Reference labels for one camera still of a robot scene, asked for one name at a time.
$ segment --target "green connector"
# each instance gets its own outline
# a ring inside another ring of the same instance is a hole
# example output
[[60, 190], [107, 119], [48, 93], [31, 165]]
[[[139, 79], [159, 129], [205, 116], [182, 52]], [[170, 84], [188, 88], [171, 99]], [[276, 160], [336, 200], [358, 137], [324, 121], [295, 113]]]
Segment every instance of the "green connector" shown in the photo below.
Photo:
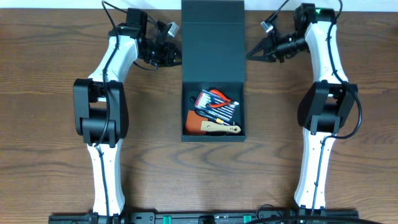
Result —
[[243, 223], [251, 222], [251, 215], [244, 215], [243, 216]]
[[172, 224], [172, 217], [163, 217], [163, 224]]

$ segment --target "orange sandpaper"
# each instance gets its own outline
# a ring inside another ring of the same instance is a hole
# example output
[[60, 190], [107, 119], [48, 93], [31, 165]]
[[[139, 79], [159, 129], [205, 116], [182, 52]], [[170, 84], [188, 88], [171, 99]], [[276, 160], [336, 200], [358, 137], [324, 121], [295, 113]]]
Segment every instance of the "orange sandpaper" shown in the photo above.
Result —
[[185, 130], [187, 135], [204, 135], [206, 131], [202, 131], [201, 122], [208, 121], [207, 118], [197, 115], [194, 111], [188, 111], [187, 123], [185, 124]]

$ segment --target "robotic arm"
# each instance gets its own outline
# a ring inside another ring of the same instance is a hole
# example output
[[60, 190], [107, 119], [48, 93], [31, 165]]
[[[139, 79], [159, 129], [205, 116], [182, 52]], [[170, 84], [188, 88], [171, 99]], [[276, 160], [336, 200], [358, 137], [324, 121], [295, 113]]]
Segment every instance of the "robotic arm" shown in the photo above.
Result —
[[[93, 213], [98, 215], [98, 220], [108, 219], [109, 216], [117, 218], [124, 208], [120, 151], [129, 125], [123, 83], [130, 66], [138, 58], [156, 68], [181, 64], [179, 49], [175, 44], [166, 42], [167, 37], [172, 38], [177, 33], [178, 25], [158, 21], [155, 24], [156, 40], [153, 42], [146, 38], [147, 17], [144, 11], [128, 9], [126, 22], [118, 25], [116, 31], [109, 32], [109, 47], [98, 68], [87, 79], [77, 79], [73, 86], [76, 130], [87, 143], [93, 163]], [[105, 94], [109, 96], [109, 108], [90, 107], [90, 103], [106, 101]]]
[[[281, 36], [275, 26], [277, 15], [274, 13], [261, 25], [268, 37], [264, 38], [247, 55], [249, 60], [264, 62], [284, 62], [300, 51], [311, 53], [313, 85], [301, 101], [297, 119], [303, 127], [304, 153], [300, 181], [294, 199], [302, 209], [322, 210], [325, 208], [325, 182], [328, 161], [334, 136], [343, 127], [353, 106], [354, 97], [347, 87], [333, 73], [328, 54], [330, 39], [331, 54], [336, 72], [342, 81], [348, 82], [341, 66], [336, 43], [336, 25], [328, 30], [335, 21], [332, 9], [316, 8], [314, 4], [301, 4], [295, 10], [295, 32]], [[263, 50], [263, 55], [254, 54]], [[355, 93], [356, 85], [349, 85]]]

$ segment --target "wooden table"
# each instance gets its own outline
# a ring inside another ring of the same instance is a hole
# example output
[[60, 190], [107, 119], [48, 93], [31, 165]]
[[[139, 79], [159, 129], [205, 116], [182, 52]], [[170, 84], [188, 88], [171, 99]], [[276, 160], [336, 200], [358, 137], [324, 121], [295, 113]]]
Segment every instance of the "wooden table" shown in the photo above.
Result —
[[[246, 13], [247, 51], [265, 37], [259, 23], [269, 13]], [[180, 11], [149, 14], [181, 24]], [[118, 22], [125, 16], [112, 15]], [[281, 14], [279, 28], [294, 30], [292, 12]], [[53, 212], [92, 208], [92, 166], [75, 131], [72, 85], [98, 66], [110, 29], [102, 10], [0, 10], [0, 223], [46, 223]], [[364, 121], [333, 148], [326, 205], [397, 223], [398, 14], [343, 13], [338, 45], [347, 77], [359, 86]], [[182, 143], [180, 101], [169, 100], [180, 98], [181, 67], [132, 67], [121, 159], [128, 205], [161, 212], [289, 206], [303, 153], [296, 112], [312, 77], [307, 53], [285, 63], [247, 61], [246, 142]], [[354, 106], [341, 133], [356, 119]]]

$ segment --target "red pliers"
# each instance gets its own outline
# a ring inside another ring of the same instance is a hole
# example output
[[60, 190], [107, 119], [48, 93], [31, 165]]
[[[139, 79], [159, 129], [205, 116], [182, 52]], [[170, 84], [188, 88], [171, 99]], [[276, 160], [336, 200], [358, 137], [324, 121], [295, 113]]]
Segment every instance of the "red pliers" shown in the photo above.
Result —
[[220, 107], [223, 107], [223, 106], [226, 106], [226, 105], [239, 105], [238, 102], [232, 102], [222, 92], [220, 92], [218, 90], [210, 90], [210, 93], [221, 97], [225, 101], [225, 103], [218, 103], [218, 104], [209, 103], [208, 106], [211, 107], [211, 108], [220, 108]]

